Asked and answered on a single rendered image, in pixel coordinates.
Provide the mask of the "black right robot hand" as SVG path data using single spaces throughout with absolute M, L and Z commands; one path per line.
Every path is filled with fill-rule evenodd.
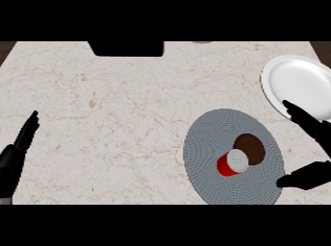
M 330 160 L 315 161 L 277 180 L 278 187 L 297 187 L 311 190 L 331 182 L 331 123 L 319 121 L 297 105 L 282 101 L 291 121 L 318 142 Z

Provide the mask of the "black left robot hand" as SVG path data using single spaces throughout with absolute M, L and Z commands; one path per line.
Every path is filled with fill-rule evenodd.
M 13 144 L 9 144 L 0 154 L 0 198 L 13 198 L 36 132 L 40 128 L 39 111 L 31 113 Z

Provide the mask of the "white round plate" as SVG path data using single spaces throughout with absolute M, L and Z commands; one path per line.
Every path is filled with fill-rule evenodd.
M 262 69 L 260 83 L 277 111 L 291 118 L 282 101 L 297 105 L 319 121 L 331 122 L 331 68 L 299 55 L 275 57 Z

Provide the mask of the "grey round woven placemat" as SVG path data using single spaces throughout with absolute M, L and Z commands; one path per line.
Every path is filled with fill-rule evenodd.
M 229 177 L 217 161 L 234 149 L 237 138 L 254 135 L 265 146 L 263 161 Z M 185 139 L 183 160 L 189 180 L 212 205 L 272 205 L 281 194 L 277 179 L 285 175 L 277 140 L 259 120 L 243 111 L 209 111 L 195 121 Z

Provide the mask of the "black box appliance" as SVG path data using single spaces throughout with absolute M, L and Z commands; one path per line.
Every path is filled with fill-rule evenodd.
M 101 57 L 161 57 L 163 41 L 90 41 L 93 53 Z

